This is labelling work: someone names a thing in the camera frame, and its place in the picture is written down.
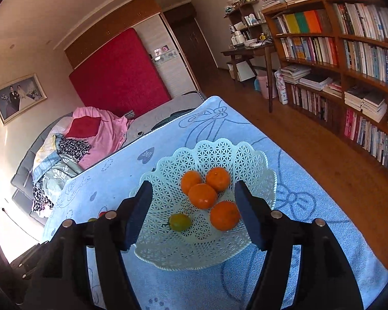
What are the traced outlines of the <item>wooden wardrobe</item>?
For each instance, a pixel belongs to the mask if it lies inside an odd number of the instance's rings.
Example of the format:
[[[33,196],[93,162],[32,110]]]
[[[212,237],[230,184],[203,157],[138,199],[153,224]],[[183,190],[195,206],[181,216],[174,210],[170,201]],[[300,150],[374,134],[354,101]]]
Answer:
[[[198,91],[185,54],[156,0],[132,0],[86,29],[65,48],[75,69],[125,30],[134,29],[171,97]]]

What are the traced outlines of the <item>framed wedding photo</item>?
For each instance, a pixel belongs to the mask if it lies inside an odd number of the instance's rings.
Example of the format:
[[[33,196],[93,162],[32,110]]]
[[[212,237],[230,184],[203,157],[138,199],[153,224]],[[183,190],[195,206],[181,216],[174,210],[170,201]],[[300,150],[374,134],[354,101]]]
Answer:
[[[0,86],[0,120],[3,126],[47,99],[37,74]]]

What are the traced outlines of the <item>grey bed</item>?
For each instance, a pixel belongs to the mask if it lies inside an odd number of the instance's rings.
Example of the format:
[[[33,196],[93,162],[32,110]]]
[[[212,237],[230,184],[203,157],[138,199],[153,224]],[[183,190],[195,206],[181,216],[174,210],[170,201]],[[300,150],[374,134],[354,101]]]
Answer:
[[[165,123],[192,111],[201,103],[203,103],[203,96],[201,94],[189,92],[139,116],[130,125],[122,147],[133,143],[138,138],[165,125]],[[40,217],[38,213],[33,211],[33,161],[47,135],[57,127],[63,127],[66,123],[70,122],[72,115],[72,113],[67,113],[57,118],[39,133],[33,144],[26,151],[11,180],[11,184],[16,188],[12,196],[12,201],[25,214],[32,217],[41,225],[44,225],[47,219]]]

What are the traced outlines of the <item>pile of clothes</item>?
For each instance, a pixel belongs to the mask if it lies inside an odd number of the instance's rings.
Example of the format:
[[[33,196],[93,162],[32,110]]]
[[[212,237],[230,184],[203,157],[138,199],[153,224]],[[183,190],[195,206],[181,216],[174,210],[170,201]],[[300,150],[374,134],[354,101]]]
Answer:
[[[131,123],[92,106],[60,119],[35,154],[32,212],[48,218],[67,181],[119,150]]]

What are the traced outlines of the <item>large orange front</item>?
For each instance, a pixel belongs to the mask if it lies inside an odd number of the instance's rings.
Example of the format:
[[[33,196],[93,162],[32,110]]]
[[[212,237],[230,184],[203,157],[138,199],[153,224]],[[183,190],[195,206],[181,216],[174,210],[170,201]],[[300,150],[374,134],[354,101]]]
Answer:
[[[194,207],[207,210],[215,205],[218,194],[210,185],[199,183],[190,188],[188,191],[188,199]]]

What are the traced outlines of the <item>light blue patterned towel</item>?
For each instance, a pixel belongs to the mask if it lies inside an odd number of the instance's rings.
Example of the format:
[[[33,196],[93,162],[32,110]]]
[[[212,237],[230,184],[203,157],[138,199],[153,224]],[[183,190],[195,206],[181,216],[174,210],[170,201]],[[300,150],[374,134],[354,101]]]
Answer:
[[[362,307],[388,282],[388,270],[335,201],[287,153],[219,97],[177,118],[66,182],[44,228],[49,240],[75,224],[116,210],[149,181],[153,198],[122,262],[141,309],[245,309],[266,253],[244,220],[222,232],[210,211],[181,191],[189,170],[214,167],[242,181],[260,203],[305,226],[323,220],[353,271]]]

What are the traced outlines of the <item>red upright mattress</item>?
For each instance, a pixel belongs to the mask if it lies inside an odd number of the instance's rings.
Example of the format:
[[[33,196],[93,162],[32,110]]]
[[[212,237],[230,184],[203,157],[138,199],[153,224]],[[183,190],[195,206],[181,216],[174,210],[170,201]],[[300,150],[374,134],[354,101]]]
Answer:
[[[89,56],[69,76],[85,106],[139,117],[171,100],[136,30],[129,28]]]

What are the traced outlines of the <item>wooden bookshelf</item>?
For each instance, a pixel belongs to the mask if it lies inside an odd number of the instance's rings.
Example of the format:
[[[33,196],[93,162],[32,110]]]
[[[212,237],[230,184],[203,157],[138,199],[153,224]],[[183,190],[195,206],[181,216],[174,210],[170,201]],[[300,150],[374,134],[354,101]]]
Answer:
[[[388,7],[262,0],[292,106],[388,170]]]

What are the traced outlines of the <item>wooden desk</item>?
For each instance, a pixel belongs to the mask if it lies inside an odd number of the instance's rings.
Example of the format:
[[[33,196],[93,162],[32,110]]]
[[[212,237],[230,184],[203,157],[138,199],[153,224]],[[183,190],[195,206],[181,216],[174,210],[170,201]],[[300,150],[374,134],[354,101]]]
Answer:
[[[256,69],[254,68],[254,65],[251,63],[251,59],[254,59],[255,57],[264,58],[266,63],[266,72],[268,75],[269,113],[273,112],[273,90],[275,86],[275,79],[273,77],[273,66],[272,66],[271,54],[274,52],[275,52],[275,46],[273,44],[262,45],[258,48],[246,47],[244,45],[243,47],[233,48],[233,49],[229,49],[221,52],[223,56],[230,58],[230,63],[233,67],[233,77],[234,77],[233,81],[235,86],[239,83],[239,80],[237,79],[237,74],[238,74],[237,63],[246,62],[249,68],[256,75],[257,72],[256,72]]]

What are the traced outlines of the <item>white lattice plastic basket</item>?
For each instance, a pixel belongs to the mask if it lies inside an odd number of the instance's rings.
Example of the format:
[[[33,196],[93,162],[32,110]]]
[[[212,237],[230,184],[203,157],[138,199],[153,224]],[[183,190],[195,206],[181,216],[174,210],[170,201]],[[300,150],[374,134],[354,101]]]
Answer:
[[[226,138],[203,140],[194,148],[178,148],[161,158],[155,171],[141,176],[142,181],[152,184],[153,198],[135,244],[137,258],[167,271],[204,269],[225,262],[251,243],[243,222],[232,230],[217,230],[210,223],[209,210],[194,207],[181,190],[186,172],[194,170],[206,176],[214,167],[230,174],[230,186],[219,193],[219,202],[234,201],[234,186],[244,181],[251,194],[274,208],[277,176],[264,152],[245,141],[233,144]],[[175,213],[190,217],[188,230],[176,232],[163,226]]]

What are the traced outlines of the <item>dark wooden door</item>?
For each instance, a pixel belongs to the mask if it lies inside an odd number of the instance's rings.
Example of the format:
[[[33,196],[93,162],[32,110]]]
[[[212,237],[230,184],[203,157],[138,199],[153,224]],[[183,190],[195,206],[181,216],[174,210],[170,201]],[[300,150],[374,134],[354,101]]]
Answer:
[[[171,30],[193,70],[199,86],[204,86],[217,75],[217,66],[196,21],[197,12],[191,2],[164,12]]]

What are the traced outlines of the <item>small wooden shelf unit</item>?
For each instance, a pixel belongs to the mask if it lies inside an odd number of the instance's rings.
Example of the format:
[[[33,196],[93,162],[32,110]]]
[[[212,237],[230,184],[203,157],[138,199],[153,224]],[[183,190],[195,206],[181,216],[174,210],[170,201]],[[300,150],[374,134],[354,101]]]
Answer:
[[[233,46],[243,45],[247,41],[262,41],[266,21],[256,8],[258,3],[259,0],[228,0],[224,18],[230,21]]]

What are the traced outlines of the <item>pink trash bin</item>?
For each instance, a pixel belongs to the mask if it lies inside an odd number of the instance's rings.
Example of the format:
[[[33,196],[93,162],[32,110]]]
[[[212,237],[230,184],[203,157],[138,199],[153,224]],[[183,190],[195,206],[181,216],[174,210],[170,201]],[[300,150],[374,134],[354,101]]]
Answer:
[[[263,98],[269,99],[268,76],[266,76],[266,75],[265,76],[257,76],[256,79],[259,82],[259,87],[261,90],[261,94],[263,95]],[[273,84],[272,98],[275,99],[277,96],[278,96],[278,91],[277,91],[275,84]]]

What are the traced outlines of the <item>small orange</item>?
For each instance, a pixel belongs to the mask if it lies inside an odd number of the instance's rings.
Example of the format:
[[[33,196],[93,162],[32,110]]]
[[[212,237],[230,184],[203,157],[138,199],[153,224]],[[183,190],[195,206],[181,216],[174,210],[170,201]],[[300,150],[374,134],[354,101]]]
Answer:
[[[205,183],[216,192],[223,192],[230,186],[230,174],[222,167],[214,167],[207,172]]]

